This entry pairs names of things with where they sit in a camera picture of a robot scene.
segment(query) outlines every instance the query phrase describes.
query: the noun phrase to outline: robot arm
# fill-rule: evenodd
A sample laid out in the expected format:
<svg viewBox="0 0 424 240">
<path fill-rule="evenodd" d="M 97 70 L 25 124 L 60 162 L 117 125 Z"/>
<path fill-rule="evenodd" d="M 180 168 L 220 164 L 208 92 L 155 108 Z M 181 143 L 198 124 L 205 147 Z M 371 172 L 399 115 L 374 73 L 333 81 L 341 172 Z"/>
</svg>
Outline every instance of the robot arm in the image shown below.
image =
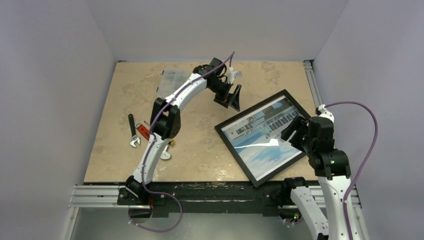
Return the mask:
<svg viewBox="0 0 424 240">
<path fill-rule="evenodd" d="M 311 197 L 304 178 L 287 178 L 283 191 L 290 192 L 291 200 L 297 205 L 314 239 L 348 240 L 348 228 L 343 212 L 343 196 L 351 184 L 351 170 L 347 155 L 334 148 L 334 116 L 321 105 L 316 109 L 318 116 L 305 119 L 297 116 L 281 138 L 309 158 L 324 195 L 328 221 Z M 351 197 L 347 199 L 350 228 L 353 239 L 359 240 L 354 221 Z"/>
<path fill-rule="evenodd" d="M 237 85 L 234 93 L 229 93 L 232 82 L 222 81 L 221 72 L 226 68 L 224 63 L 214 58 L 210 64 L 195 67 L 188 80 L 173 94 L 165 99 L 157 98 L 153 104 L 150 124 L 150 138 L 146 151 L 134 173 L 126 180 L 125 189 L 142 200 L 145 195 L 143 184 L 152 182 L 153 173 L 166 145 L 181 128 L 180 113 L 184 107 L 200 92 L 208 88 L 215 93 L 214 101 L 228 108 L 240 111 L 239 95 L 241 85 Z M 234 71 L 227 73 L 234 79 Z"/>
</svg>

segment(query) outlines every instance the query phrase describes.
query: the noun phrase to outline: floor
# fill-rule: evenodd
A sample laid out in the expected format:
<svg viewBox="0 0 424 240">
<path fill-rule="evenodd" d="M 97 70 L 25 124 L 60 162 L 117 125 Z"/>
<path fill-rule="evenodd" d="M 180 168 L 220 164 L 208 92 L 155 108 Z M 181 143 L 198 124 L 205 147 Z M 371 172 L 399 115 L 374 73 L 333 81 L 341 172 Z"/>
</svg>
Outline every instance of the floor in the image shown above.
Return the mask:
<svg viewBox="0 0 424 240">
<path fill-rule="evenodd" d="M 147 227 L 171 226 L 178 214 L 168 218 L 150 218 Z M 123 208 L 80 208 L 72 240 L 310 240 L 311 233 L 303 222 L 292 227 L 279 217 L 261 214 L 185 213 L 174 230 L 154 233 L 128 224 L 128 210 Z"/>
</svg>

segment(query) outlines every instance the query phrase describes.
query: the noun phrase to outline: table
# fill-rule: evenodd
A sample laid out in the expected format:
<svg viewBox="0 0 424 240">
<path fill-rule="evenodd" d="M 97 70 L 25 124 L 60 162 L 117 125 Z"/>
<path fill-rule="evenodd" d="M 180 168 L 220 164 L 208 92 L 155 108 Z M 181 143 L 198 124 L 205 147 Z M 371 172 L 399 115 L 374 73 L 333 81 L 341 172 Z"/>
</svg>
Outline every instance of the table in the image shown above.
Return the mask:
<svg viewBox="0 0 424 240">
<path fill-rule="evenodd" d="M 85 173 L 85 183 L 120 183 L 132 175 L 147 146 L 141 134 L 141 146 L 129 145 L 131 131 L 128 114 L 135 122 L 149 121 L 156 89 L 165 67 L 192 70 L 208 62 L 118 62 L 115 67 L 107 99 L 98 125 L 93 149 Z M 287 89 L 309 113 L 315 104 L 302 62 L 234 62 L 242 71 L 241 111 L 269 96 Z M 215 94 L 206 89 L 196 96 L 181 113 L 181 130 L 175 146 L 168 151 L 170 160 L 159 160 L 155 182 L 215 182 L 248 181 L 214 126 L 237 114 L 213 101 Z M 302 176 L 316 180 L 313 169 L 304 157 L 272 180 Z"/>
</svg>

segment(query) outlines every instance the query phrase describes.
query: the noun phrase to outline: wrench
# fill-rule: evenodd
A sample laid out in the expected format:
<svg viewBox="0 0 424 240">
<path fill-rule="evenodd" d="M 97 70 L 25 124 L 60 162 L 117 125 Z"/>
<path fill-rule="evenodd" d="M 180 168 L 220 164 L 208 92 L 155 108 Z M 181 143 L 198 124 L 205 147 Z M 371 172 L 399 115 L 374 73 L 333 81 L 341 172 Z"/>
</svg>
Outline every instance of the wrench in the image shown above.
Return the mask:
<svg viewBox="0 0 424 240">
<path fill-rule="evenodd" d="M 136 132 L 136 125 L 134 123 L 134 116 L 130 113 L 128 114 L 128 120 L 129 120 L 129 128 L 131 129 L 131 140 L 129 141 L 129 145 L 131 145 L 131 147 L 136 148 L 136 143 L 138 143 L 138 145 L 140 145 L 141 140 L 139 138 L 139 136 L 137 136 L 137 132 Z"/>
<path fill-rule="evenodd" d="M 162 160 L 168 160 L 171 158 L 171 153 L 167 152 L 168 145 L 166 145 L 165 149 L 163 150 L 162 154 L 160 155 L 160 159 Z"/>
</svg>

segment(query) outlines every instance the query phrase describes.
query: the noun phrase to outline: white plastic part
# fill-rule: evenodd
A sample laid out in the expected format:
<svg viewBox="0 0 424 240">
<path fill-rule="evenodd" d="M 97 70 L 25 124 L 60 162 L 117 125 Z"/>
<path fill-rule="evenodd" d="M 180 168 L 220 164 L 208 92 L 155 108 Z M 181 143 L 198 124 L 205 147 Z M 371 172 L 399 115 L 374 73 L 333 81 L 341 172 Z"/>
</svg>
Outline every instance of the white plastic part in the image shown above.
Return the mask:
<svg viewBox="0 0 424 240">
<path fill-rule="evenodd" d="M 185 83 L 178 88 L 173 94 L 167 96 L 165 100 L 169 103 L 173 98 L 175 100 L 171 103 L 173 106 L 178 106 L 179 110 L 182 112 L 184 107 L 201 91 L 206 89 L 207 81 L 204 78 L 197 80 L 196 82 L 191 83 L 194 79 L 200 77 L 201 75 L 197 73 L 192 73 Z M 184 88 L 186 85 L 188 86 L 184 89 L 178 96 L 176 94 Z"/>
<path fill-rule="evenodd" d="M 142 182 L 142 167 L 143 167 L 143 160 L 145 159 L 145 156 L 147 154 L 147 149 L 151 147 L 151 150 L 149 152 L 149 155 L 147 156 L 147 161 L 145 163 L 144 167 L 144 183 L 149 184 L 153 179 L 153 173 L 155 171 L 156 165 L 159 162 L 159 158 L 161 157 L 162 152 L 165 150 L 168 143 L 171 141 L 170 138 L 166 138 L 164 140 L 161 139 L 161 136 L 159 136 L 157 133 L 152 133 L 150 135 L 150 138 L 148 140 L 146 151 L 144 151 L 143 157 L 141 158 L 141 161 L 137 167 L 137 169 L 132 174 L 134 176 L 134 180 L 141 183 Z"/>
<path fill-rule="evenodd" d="M 332 112 L 327 110 L 325 104 L 321 104 L 318 106 L 318 111 L 321 113 L 319 116 L 322 118 L 330 119 L 334 123 L 334 115 Z"/>
<path fill-rule="evenodd" d="M 308 187 L 298 186 L 291 190 L 290 198 L 296 204 L 300 213 L 302 213 L 302 218 L 305 220 L 312 234 L 312 239 L 317 239 L 320 233 L 324 236 L 329 235 L 327 218 L 324 216 L 320 207 L 318 207 Z"/>
<path fill-rule="evenodd" d="M 167 152 L 168 145 L 165 146 L 165 149 L 163 150 L 162 154 L 160 155 L 160 159 L 162 160 L 169 160 L 171 159 L 171 153 Z"/>
<path fill-rule="evenodd" d="M 226 82 L 228 84 L 233 84 L 234 79 L 242 77 L 242 72 L 241 71 L 234 71 L 234 68 L 232 66 L 230 66 L 225 75 L 227 77 Z"/>
<path fill-rule="evenodd" d="M 332 180 L 326 177 L 318 177 L 322 193 L 325 199 L 325 209 L 328 216 L 329 240 L 349 240 L 348 228 L 343 212 L 343 196 L 346 189 L 351 184 L 350 178 L 346 176 L 333 176 Z M 347 212 L 349 215 L 350 228 L 352 229 L 353 239 L 360 240 L 354 211 L 352 208 L 351 195 L 347 198 Z"/>
</svg>

